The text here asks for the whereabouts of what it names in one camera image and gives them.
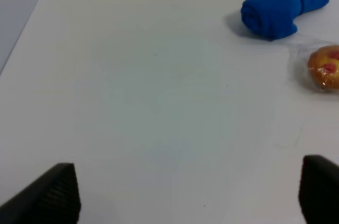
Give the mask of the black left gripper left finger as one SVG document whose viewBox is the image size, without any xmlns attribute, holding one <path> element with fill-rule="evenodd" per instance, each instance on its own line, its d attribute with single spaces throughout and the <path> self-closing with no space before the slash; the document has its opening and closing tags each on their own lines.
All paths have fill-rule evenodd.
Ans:
<svg viewBox="0 0 339 224">
<path fill-rule="evenodd" d="M 1 223 L 78 223 L 75 165 L 58 163 L 1 205 Z"/>
</svg>

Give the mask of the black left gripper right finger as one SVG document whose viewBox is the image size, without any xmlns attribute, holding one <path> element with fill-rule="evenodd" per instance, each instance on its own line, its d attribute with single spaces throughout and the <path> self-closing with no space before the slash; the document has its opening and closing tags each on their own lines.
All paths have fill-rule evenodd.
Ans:
<svg viewBox="0 0 339 224">
<path fill-rule="evenodd" d="M 321 155 L 305 156 L 298 199 L 306 223 L 338 223 L 338 165 Z"/>
</svg>

